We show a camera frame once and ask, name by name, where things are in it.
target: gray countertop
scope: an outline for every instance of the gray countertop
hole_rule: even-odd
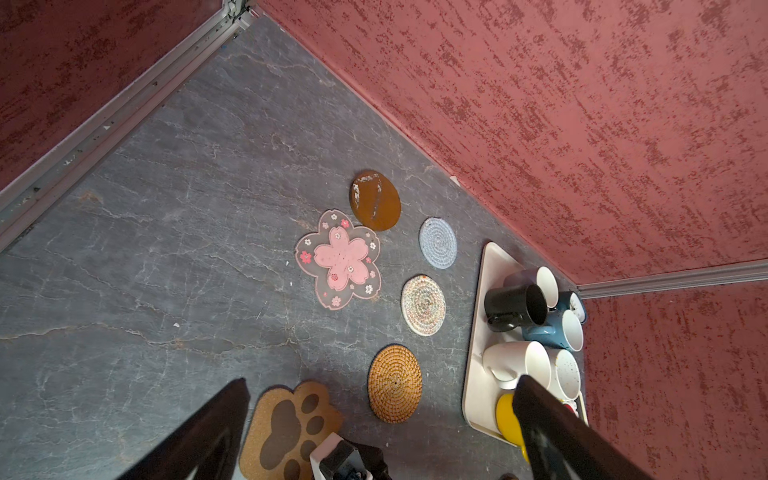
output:
[[[331,312],[293,248],[324,210],[351,214],[349,183],[368,168],[397,186],[402,216],[379,235],[379,297]],[[447,270],[420,253],[427,217],[456,232]],[[0,255],[0,477],[113,478],[242,376],[251,408],[272,385],[327,385],[341,435],[381,447],[393,478],[530,478],[519,450],[462,417],[489,240],[545,264],[262,18]],[[431,337],[400,313],[419,273],[447,303]],[[390,343],[424,377],[400,425],[380,422],[366,392]]]

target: light blue woven coaster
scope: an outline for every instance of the light blue woven coaster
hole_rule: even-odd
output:
[[[430,265],[448,268],[456,260],[456,235],[442,218],[428,218],[419,231],[419,245]]]

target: yellow mug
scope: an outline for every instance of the yellow mug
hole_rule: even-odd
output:
[[[523,432],[520,430],[520,422],[512,411],[512,398],[514,393],[502,395],[496,404],[496,425],[498,430],[507,442],[513,443],[523,451],[523,458],[528,463],[528,452],[525,451],[525,442],[523,441]]]

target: coaster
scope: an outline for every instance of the coaster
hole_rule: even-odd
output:
[[[240,471],[248,480],[312,480],[310,454],[343,420],[320,383],[268,390],[253,412]]]
[[[400,218],[400,196],[387,177],[367,170],[355,177],[349,205],[360,223],[377,232],[389,230]]]
[[[456,235],[442,218],[428,218],[419,231],[419,245],[430,265],[448,268],[456,260]]]
[[[387,423],[407,420],[422,398],[419,361],[402,345],[390,345],[373,359],[368,372],[371,410]]]
[[[426,275],[414,276],[406,282],[400,296],[402,315],[414,333],[434,335],[445,319],[445,297],[434,280]]]
[[[339,210],[320,216],[316,233],[301,237],[294,254],[301,270],[315,277],[315,294],[331,310],[344,308],[353,296],[371,299],[381,290],[376,259],[381,247],[368,227],[353,227]]]

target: black mug handle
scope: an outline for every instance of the black mug handle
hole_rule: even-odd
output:
[[[522,320],[523,315],[517,312],[502,316],[492,316],[488,318],[488,328],[496,333],[508,332],[519,326]]]

